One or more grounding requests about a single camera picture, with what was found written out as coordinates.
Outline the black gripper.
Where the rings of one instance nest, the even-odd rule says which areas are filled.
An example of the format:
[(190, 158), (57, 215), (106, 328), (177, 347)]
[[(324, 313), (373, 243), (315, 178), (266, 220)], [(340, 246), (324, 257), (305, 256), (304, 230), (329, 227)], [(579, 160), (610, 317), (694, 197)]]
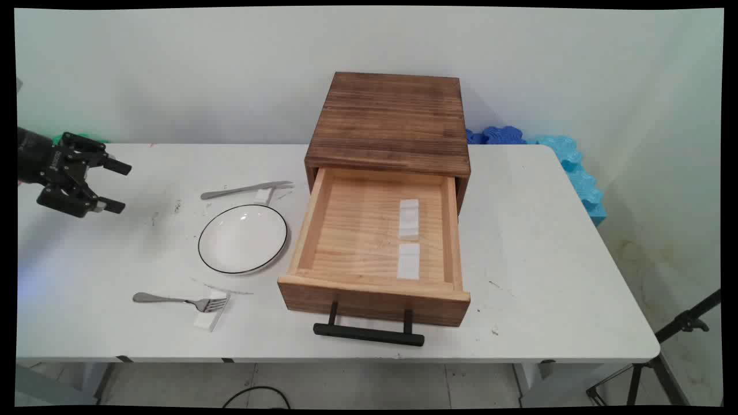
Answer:
[[(77, 218), (108, 211), (121, 214), (124, 202), (74, 192), (84, 188), (88, 168), (102, 167), (127, 175), (132, 167), (107, 152), (106, 144), (84, 135), (63, 133), (53, 140), (24, 128), (17, 129), (18, 180), (44, 186), (37, 204)], [(73, 188), (67, 192), (64, 188)]]

